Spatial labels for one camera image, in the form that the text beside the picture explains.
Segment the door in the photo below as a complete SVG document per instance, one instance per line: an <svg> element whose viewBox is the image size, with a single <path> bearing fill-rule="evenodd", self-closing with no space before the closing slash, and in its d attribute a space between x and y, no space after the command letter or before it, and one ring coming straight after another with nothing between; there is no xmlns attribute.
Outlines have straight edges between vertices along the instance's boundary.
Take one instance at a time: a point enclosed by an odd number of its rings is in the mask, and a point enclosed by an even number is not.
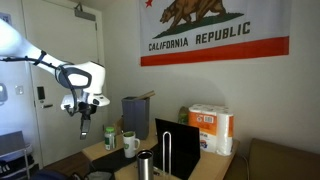
<svg viewBox="0 0 320 180"><path fill-rule="evenodd" d="M95 22L75 17L71 8L46 1L23 0L23 6L27 39L31 43L63 61L97 62ZM81 114L70 117L60 108L63 96L71 94L70 90L43 69L32 66L31 71L44 166L103 140L105 119L101 112L91 115L90 132L85 140L80 140ZM37 87L44 88L44 99L38 99Z"/></svg>

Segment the paper towels package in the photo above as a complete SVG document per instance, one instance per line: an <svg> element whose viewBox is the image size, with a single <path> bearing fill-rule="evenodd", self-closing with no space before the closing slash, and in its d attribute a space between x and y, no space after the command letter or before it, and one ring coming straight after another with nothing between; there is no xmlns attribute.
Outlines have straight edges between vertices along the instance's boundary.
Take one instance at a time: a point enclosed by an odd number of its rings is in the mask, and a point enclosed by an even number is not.
<svg viewBox="0 0 320 180"><path fill-rule="evenodd" d="M231 154L233 115L227 107L194 104L189 107L188 122L190 126L200 129L202 150L220 155Z"/></svg>

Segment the red star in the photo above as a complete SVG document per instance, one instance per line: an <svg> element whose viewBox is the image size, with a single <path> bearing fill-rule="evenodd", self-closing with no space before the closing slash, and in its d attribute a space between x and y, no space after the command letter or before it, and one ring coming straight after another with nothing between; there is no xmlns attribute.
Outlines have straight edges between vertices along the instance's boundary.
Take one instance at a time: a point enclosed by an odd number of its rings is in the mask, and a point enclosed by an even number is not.
<svg viewBox="0 0 320 180"><path fill-rule="evenodd" d="M148 1L146 2L146 5L147 5L146 8L149 7L149 6L152 7L152 1L153 1L153 0L148 0Z"/></svg>

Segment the couch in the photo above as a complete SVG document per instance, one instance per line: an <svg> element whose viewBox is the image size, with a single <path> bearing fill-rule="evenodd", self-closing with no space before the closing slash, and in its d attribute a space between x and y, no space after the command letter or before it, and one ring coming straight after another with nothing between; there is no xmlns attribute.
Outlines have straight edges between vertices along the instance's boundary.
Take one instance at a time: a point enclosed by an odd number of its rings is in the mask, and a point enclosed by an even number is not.
<svg viewBox="0 0 320 180"><path fill-rule="evenodd" d="M224 177L248 179L320 180L320 154L254 138L248 158L236 155Z"/></svg>

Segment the ceiling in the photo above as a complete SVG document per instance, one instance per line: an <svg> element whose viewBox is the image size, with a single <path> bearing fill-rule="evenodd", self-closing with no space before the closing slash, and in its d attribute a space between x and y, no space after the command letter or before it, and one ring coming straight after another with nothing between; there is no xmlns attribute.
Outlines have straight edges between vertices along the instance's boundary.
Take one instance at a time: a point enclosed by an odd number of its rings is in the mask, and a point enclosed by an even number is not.
<svg viewBox="0 0 320 180"><path fill-rule="evenodd" d="M96 10L104 10L108 4L112 3L114 0L69 0L72 2L79 3L82 5L96 9Z"/></svg>

